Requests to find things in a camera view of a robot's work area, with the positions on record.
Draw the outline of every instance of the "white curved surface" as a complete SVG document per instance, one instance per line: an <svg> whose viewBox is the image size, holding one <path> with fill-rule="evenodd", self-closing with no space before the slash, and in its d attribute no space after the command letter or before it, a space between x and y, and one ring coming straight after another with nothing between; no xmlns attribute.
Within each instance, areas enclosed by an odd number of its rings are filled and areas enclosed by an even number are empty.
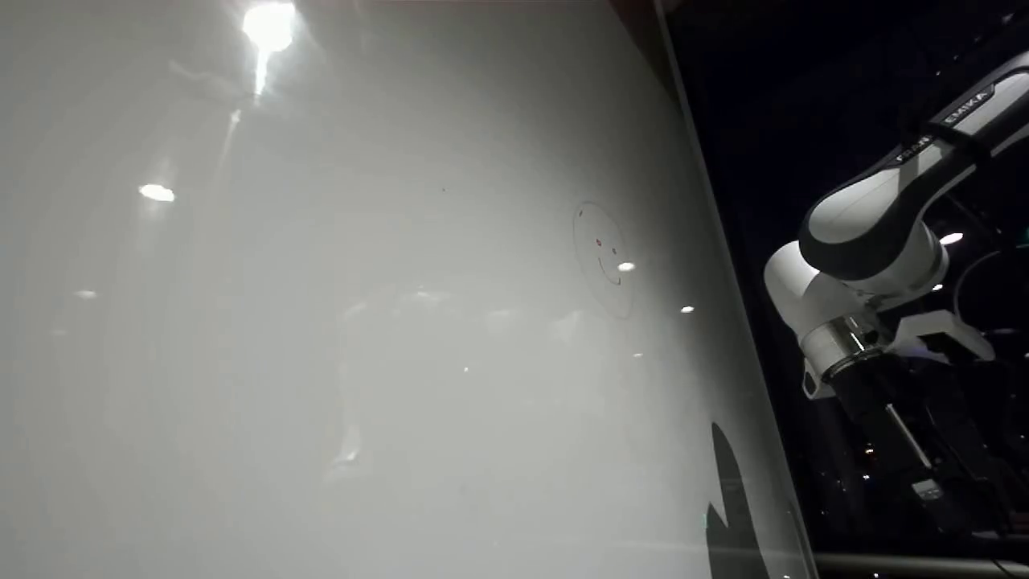
<svg viewBox="0 0 1029 579"><path fill-rule="evenodd" d="M701 579L710 425L807 577L699 151L615 12L298 20L262 61L228 0L0 2L0 577Z"/></svg>
<svg viewBox="0 0 1029 579"><path fill-rule="evenodd" d="M836 277L813 270L799 241L782 243L767 265L767 290L779 320L803 340L833 320L865 311Z"/></svg>

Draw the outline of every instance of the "ceiling light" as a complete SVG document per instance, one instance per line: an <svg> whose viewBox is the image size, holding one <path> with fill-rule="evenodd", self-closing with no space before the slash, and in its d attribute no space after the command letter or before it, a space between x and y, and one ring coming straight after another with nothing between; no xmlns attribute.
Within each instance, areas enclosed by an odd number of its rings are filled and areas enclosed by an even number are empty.
<svg viewBox="0 0 1029 579"><path fill-rule="evenodd" d="M285 50L295 31L295 8L292 2L256 2L244 12L244 34L263 56Z"/></svg>
<svg viewBox="0 0 1029 579"><path fill-rule="evenodd" d="M939 243L962 243L965 233L950 233L939 239Z"/></svg>
<svg viewBox="0 0 1029 579"><path fill-rule="evenodd" d="M142 184L137 194L151 202L174 202L174 189L167 189L163 184Z"/></svg>

